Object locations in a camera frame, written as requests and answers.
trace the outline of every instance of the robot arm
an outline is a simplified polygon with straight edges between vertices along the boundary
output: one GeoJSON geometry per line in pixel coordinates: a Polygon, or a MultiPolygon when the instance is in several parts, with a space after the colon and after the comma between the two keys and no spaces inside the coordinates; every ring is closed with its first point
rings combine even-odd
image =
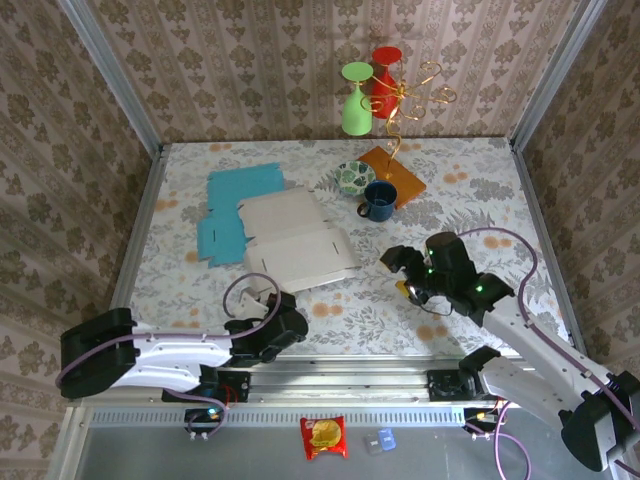
{"type": "Polygon", "coordinates": [[[381,261],[394,273],[403,271],[406,280],[396,285],[411,303],[424,305],[431,297],[446,297],[456,312],[504,340],[536,370],[524,371],[496,350],[481,347],[460,361],[458,391],[468,398],[491,394],[517,403],[558,428],[571,453],[595,471],[606,469],[640,440],[640,432],[593,382],[595,378],[606,385],[633,414],[640,410],[637,378],[629,372],[613,375],[547,330],[529,311],[525,319],[513,289],[493,274],[478,273],[455,233],[430,237],[426,252],[425,261],[417,250],[397,246],[381,261]],[[565,356],[585,366],[586,373],[565,356]]]}
{"type": "MultiPolygon", "coordinates": [[[[86,357],[62,376],[62,396],[75,399],[113,387],[136,386],[223,400],[228,386],[238,392],[239,401],[246,401],[249,372],[227,367],[271,362],[283,349],[303,341],[309,331],[307,321],[295,309],[295,297],[282,293],[278,310],[268,323],[249,335],[238,335],[261,322],[275,304],[275,295],[263,305],[245,291],[235,319],[224,325],[230,338],[214,336],[207,329],[160,329],[133,321],[128,308],[110,310],[62,335],[63,369],[86,357]],[[88,355],[105,345],[99,353],[88,355]]],[[[184,401],[167,391],[163,400],[184,401]]]]}

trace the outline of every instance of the snack package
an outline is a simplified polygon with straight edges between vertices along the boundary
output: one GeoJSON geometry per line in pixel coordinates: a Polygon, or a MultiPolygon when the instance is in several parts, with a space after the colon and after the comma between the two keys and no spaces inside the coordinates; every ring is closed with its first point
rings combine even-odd
{"type": "Polygon", "coordinates": [[[302,443],[307,460],[313,460],[320,452],[339,453],[348,458],[344,417],[301,418],[302,443]]]}

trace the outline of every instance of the gray floor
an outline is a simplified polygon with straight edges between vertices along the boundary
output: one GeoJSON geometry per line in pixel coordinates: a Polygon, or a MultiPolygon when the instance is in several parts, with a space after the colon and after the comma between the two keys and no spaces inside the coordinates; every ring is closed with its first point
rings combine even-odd
{"type": "MultiPolygon", "coordinates": [[[[229,427],[208,442],[190,442],[176,428],[100,428],[89,434],[77,480],[479,480],[498,479],[492,443],[471,440],[458,428],[395,428],[397,448],[370,456],[363,442],[375,428],[347,426],[349,459],[320,455],[307,462],[295,428],[229,427]]],[[[532,480],[610,479],[571,457],[559,434],[531,415],[509,412],[505,432],[527,447],[532,480]]],[[[501,446],[505,474],[524,478],[524,459],[509,442],[501,446]]]]}

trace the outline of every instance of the blue mug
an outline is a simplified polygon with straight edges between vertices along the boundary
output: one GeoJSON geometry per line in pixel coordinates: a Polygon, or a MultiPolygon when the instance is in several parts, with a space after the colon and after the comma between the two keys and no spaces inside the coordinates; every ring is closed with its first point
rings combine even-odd
{"type": "Polygon", "coordinates": [[[396,209],[398,192],[389,182],[376,180],[364,190],[365,203],[358,207],[358,215],[374,222],[389,220],[396,209]]]}

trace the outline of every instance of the small blue box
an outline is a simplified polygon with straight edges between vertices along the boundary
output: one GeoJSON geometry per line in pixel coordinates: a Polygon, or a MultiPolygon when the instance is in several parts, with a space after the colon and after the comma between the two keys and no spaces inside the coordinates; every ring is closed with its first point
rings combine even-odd
{"type": "Polygon", "coordinates": [[[378,430],[378,438],[380,439],[380,445],[385,452],[396,448],[396,439],[393,436],[390,428],[382,428],[378,430]]]}

